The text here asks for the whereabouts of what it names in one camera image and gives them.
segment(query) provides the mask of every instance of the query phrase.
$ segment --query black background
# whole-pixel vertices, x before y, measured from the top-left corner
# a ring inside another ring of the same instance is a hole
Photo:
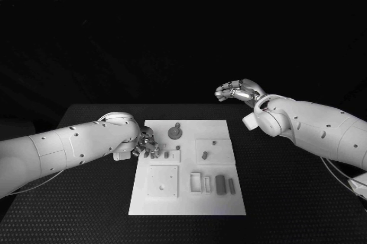
[[[0,117],[41,133],[75,103],[213,103],[248,78],[367,120],[364,3],[2,0]]]

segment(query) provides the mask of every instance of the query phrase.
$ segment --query black table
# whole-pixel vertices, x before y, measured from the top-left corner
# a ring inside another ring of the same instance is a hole
[[[131,113],[140,126],[146,119],[228,120],[248,215],[130,216],[138,159],[108,155],[18,195],[0,243],[367,243],[357,196],[288,138],[248,130],[245,104],[77,104],[59,128],[113,111]]]

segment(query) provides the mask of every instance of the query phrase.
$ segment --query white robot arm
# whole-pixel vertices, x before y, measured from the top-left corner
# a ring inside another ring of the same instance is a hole
[[[115,160],[157,157],[153,130],[131,114],[113,112],[100,121],[0,142],[0,198],[31,181],[114,153]]]
[[[238,98],[254,108],[242,120],[249,130],[259,126],[313,154],[367,170],[367,122],[360,118],[330,106],[265,94],[248,79],[223,84],[215,95],[219,101]]]

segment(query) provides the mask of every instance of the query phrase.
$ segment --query robotic hand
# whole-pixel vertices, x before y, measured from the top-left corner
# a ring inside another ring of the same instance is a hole
[[[249,130],[259,126],[313,154],[367,170],[367,122],[360,118],[330,106],[267,94],[248,79],[223,84],[215,95],[219,101],[238,98],[254,108],[242,119]]]
[[[31,181],[114,153],[115,160],[159,157],[153,129],[131,114],[111,112],[98,121],[0,142],[0,198]]]

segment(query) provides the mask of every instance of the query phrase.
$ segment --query textured tabletop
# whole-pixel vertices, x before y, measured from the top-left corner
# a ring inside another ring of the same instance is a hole
[[[228,120],[248,215],[130,216],[138,159],[108,155],[18,195],[0,243],[367,243],[359,198],[288,138],[246,129],[245,104],[77,104],[59,128],[113,111],[131,113],[140,126],[146,119]]]

